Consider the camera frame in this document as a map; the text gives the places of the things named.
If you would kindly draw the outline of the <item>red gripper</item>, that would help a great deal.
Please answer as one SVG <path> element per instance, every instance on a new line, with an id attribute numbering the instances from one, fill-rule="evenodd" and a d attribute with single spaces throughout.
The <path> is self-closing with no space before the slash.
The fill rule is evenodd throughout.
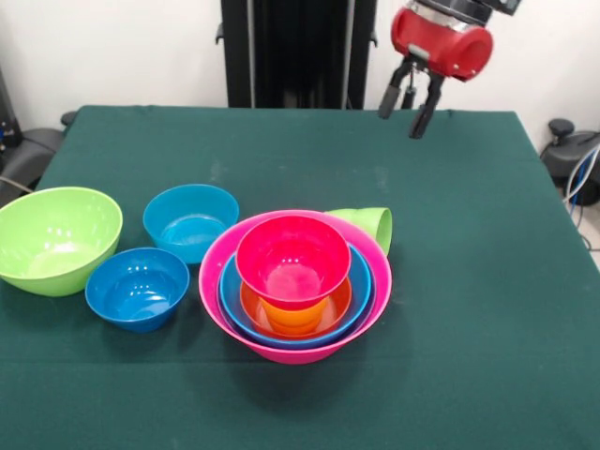
<path id="1" fill-rule="evenodd" d="M 426 101 L 409 131 L 411 139 L 421 139 L 442 96 L 443 77 L 464 83 L 476 77 L 490 59 L 493 38 L 486 28 L 444 16 L 431 7 L 407 6 L 392 22 L 391 41 L 397 52 L 416 57 L 435 72 L 429 74 Z M 379 106 L 381 119 L 388 119 L 394 111 L 400 84 L 411 68 L 411 59 L 404 58 L 393 72 Z"/>

